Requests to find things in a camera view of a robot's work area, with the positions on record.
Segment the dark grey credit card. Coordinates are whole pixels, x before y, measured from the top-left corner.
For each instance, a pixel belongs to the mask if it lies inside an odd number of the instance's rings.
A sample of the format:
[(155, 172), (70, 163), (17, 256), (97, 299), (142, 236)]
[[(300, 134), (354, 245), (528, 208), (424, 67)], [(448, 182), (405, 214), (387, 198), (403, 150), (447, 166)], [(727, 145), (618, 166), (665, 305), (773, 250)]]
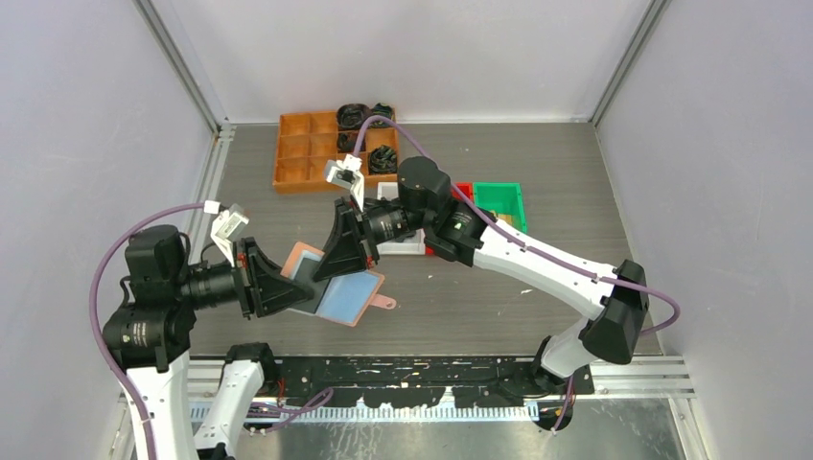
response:
[(291, 310), (308, 315), (315, 315), (317, 313), (325, 291), (330, 284), (329, 279), (318, 282), (314, 280), (314, 271), (318, 263), (319, 260), (310, 255), (304, 255), (297, 263), (295, 270), (291, 274), (291, 278), (310, 288), (313, 292), (313, 296), (310, 299), (293, 305), (290, 307)]

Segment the tan leather card holder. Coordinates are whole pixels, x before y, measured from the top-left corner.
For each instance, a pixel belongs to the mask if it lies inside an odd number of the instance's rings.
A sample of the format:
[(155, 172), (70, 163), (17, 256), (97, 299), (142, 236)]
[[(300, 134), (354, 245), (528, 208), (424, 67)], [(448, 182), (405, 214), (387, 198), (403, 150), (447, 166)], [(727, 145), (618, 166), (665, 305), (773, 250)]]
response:
[[(304, 255), (313, 256), (320, 261), (323, 253), (301, 241), (297, 242), (282, 267), (282, 274), (292, 279), (291, 274)], [(394, 298), (380, 294), (384, 281), (384, 276), (380, 273), (367, 270), (329, 280), (330, 284), (317, 313), (304, 315), (355, 327), (370, 307), (393, 310), (397, 306)]]

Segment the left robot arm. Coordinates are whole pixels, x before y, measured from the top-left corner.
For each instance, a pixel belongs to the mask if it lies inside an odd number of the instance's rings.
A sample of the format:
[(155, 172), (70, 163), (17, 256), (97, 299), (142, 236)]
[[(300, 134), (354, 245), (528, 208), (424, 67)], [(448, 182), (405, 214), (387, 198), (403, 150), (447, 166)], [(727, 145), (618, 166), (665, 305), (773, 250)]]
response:
[(102, 337), (125, 375), (136, 452), (141, 459), (233, 459), (255, 395), (278, 386), (280, 372), (266, 343), (230, 348), (221, 387), (198, 431), (188, 397), (191, 331), (198, 310), (237, 303), (247, 317), (263, 317), (314, 298), (314, 290), (286, 278), (251, 238), (237, 243), (236, 262), (188, 262), (186, 238), (162, 224), (128, 237), (123, 304)]

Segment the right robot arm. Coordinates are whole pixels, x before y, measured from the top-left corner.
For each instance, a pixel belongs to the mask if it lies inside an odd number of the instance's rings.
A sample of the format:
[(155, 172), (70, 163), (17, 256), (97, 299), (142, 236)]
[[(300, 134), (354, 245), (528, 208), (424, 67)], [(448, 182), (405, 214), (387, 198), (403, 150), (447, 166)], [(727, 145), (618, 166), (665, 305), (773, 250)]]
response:
[(422, 231), (437, 257), (510, 276), (580, 313), (577, 323), (545, 340), (537, 352), (531, 371), (542, 392), (558, 392), (576, 370), (597, 359), (631, 362), (648, 311), (641, 265), (594, 263), (528, 237), (466, 199), (426, 157), (401, 164), (398, 195), (391, 200), (364, 198), (360, 166), (348, 155), (324, 168), (325, 181), (350, 196), (335, 203), (334, 226), (315, 280), (369, 269), (380, 258), (379, 245)]

